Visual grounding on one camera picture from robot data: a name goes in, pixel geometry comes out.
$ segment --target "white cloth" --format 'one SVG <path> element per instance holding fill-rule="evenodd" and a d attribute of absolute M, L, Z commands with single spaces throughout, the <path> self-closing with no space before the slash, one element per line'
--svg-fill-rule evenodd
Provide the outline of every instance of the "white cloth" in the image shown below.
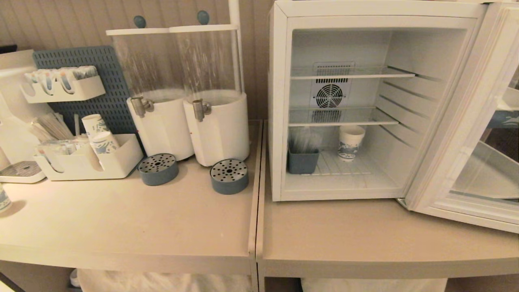
<path fill-rule="evenodd" d="M 447 279 L 364 280 L 302 278 L 304 292 L 444 292 Z"/>
<path fill-rule="evenodd" d="M 246 275 L 133 273 L 78 269 L 83 292 L 250 292 Z"/>

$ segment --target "open fridge door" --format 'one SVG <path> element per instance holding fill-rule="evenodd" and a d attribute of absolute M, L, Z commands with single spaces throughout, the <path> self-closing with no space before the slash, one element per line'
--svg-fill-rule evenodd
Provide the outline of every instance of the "open fridge door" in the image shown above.
<path fill-rule="evenodd" d="M 400 201 L 409 210 L 519 233 L 518 65 L 519 4 L 490 4 L 452 101 Z"/>

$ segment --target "pegboard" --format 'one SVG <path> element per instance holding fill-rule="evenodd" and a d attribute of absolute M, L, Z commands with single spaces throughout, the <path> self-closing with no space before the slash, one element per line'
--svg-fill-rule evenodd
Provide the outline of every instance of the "pegboard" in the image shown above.
<path fill-rule="evenodd" d="M 57 69 L 94 65 L 103 82 L 106 94 L 85 101 L 50 102 L 49 106 L 63 115 L 65 123 L 74 134 L 74 114 L 79 114 L 81 132 L 85 132 L 81 118 L 101 114 L 114 134 L 135 134 L 137 129 L 128 110 L 126 99 L 130 96 L 122 75 L 115 50 L 111 46 L 69 48 L 35 51 L 34 62 L 38 69 Z"/>

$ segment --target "beige countertop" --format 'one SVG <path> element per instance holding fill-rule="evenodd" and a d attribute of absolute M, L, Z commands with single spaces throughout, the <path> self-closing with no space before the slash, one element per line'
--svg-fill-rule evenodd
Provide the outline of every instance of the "beige countertop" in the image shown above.
<path fill-rule="evenodd" d="M 517 234 L 410 212 L 393 199 L 272 202 L 268 169 L 258 211 L 260 278 L 519 273 Z"/>
<path fill-rule="evenodd" d="M 172 181 L 150 187 L 137 172 L 120 180 L 4 184 L 0 259 L 105 270 L 251 274 L 261 122 L 251 122 L 249 185 L 213 191 L 194 156 Z"/>

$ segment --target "fridge hinge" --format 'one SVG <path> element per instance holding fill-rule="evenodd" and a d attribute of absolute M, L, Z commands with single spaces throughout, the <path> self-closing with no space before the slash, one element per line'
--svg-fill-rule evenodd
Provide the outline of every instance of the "fridge hinge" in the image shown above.
<path fill-rule="evenodd" d="M 407 204 L 405 203 L 405 198 L 396 198 L 395 200 L 400 204 L 400 206 L 404 207 L 406 210 L 409 210 Z"/>

